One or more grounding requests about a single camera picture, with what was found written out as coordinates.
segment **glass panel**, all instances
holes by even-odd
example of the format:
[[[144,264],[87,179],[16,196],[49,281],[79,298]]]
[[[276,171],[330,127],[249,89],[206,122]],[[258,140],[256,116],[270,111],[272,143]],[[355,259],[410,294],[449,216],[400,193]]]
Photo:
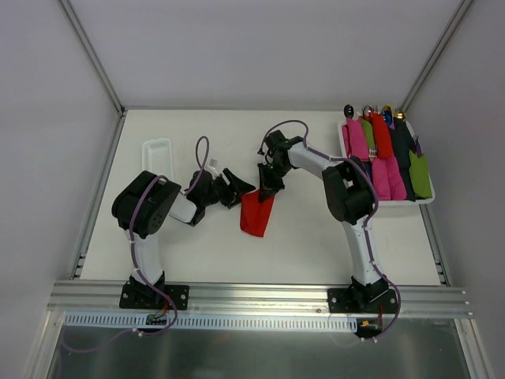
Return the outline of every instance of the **glass panel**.
[[[70,327],[65,341],[95,347],[119,329]],[[175,329],[127,333],[91,354],[61,348],[50,378],[469,378],[453,321],[400,319],[378,343],[352,334]]]

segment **black cloth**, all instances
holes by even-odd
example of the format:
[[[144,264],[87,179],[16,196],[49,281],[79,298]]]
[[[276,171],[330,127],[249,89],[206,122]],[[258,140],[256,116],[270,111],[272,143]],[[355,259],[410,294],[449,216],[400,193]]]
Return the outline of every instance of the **black cloth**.
[[[409,150],[414,147],[412,135],[405,120],[393,118],[395,128],[389,128],[389,135],[395,152],[398,167],[400,168],[400,175],[402,176],[403,184],[407,192],[407,200],[415,201],[416,194],[413,191],[412,181],[410,180],[410,158]]]

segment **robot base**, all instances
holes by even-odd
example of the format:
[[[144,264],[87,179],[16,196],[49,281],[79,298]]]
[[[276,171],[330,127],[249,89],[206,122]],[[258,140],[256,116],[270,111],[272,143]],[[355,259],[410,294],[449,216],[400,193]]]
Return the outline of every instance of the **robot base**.
[[[154,287],[170,296],[177,310],[187,310],[189,300],[189,286],[165,284],[165,272]],[[119,299],[119,308],[124,310],[161,310],[165,306],[165,299],[151,288],[136,281],[132,276],[125,283]]]
[[[363,286],[354,278],[348,288],[330,288],[327,301],[330,313],[376,313],[382,306],[383,314],[395,314],[398,299],[395,290],[389,289],[384,280]]]

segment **black bracket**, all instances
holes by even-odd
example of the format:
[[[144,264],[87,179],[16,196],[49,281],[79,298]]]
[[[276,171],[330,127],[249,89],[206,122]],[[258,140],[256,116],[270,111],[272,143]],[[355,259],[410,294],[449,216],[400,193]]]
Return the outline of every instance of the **black bracket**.
[[[177,310],[187,310],[189,301],[189,286],[165,284],[165,273],[156,282],[155,287],[170,296]],[[161,310],[165,299],[151,288],[137,282],[132,276],[125,283],[119,299],[119,308],[124,310]]]
[[[398,299],[395,290],[387,290],[371,302],[360,305],[352,299],[349,288],[330,288],[327,290],[327,301],[330,313],[380,313],[395,314],[398,310]]]

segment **green cloth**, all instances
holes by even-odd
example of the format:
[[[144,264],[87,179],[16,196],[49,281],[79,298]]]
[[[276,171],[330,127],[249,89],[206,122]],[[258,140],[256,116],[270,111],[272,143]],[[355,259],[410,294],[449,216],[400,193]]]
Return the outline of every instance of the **green cloth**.
[[[376,145],[376,140],[373,138],[372,124],[361,118],[361,127],[365,133],[366,144],[368,145],[368,148],[373,148]]]
[[[433,197],[432,187],[429,184],[428,163],[426,156],[417,157],[415,152],[409,151],[410,158],[410,180],[412,181],[413,191],[417,197],[429,199]]]

